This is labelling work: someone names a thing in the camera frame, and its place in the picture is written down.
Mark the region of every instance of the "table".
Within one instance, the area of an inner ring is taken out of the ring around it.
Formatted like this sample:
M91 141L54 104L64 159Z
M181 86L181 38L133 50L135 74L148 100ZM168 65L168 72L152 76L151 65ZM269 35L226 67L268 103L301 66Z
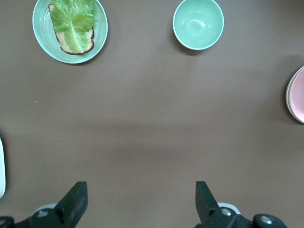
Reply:
M36 0L0 3L0 135L16 221L87 181L77 227L191 228L195 182L244 217L303 226L304 128L285 91L304 65L301 0L218 0L219 41L176 40L180 0L102 0L107 41L69 65L39 46Z

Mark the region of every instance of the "bread slice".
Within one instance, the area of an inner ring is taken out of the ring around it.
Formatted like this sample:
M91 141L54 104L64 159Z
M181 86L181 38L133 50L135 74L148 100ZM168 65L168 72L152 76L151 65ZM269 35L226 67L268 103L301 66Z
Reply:
M49 4L48 5L48 10L49 10L50 13L54 9L54 7L55 7L54 4ZM56 35L56 38L57 38L58 42L61 44L60 48L64 52L67 52L67 53L72 54L72 55L81 55L82 54L82 53L79 53L79 52L76 52L76 51L73 51L73 50L70 49L69 45L66 44L66 42L65 42L64 32L56 32L56 31L54 31L54 32L55 32L55 35ZM90 50L92 50L93 47L94 47L94 41L93 41L94 28L92 28L90 31L87 31L85 33L85 35L87 37L87 44L86 44L86 47L84 48L84 53L87 53Z

